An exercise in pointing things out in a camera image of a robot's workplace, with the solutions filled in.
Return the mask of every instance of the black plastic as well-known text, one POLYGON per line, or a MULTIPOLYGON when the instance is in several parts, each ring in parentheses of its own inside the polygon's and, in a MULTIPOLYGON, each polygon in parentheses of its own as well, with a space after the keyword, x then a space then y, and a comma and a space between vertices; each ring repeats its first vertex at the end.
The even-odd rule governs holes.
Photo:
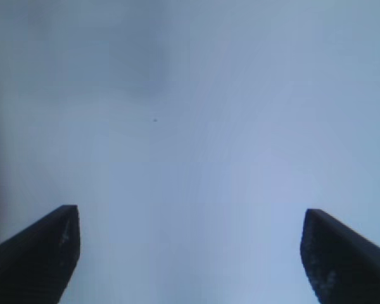
POLYGON ((61 206, 0 244, 0 304, 55 304, 80 256, 77 206, 61 206))

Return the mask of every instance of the white background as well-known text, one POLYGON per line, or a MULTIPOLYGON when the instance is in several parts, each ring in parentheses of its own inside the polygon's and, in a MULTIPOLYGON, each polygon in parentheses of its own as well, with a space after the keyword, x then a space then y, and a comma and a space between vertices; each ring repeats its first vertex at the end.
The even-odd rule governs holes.
POLYGON ((306 208, 380 245, 380 1, 0 0, 0 242, 63 204, 63 304, 316 303, 306 208))

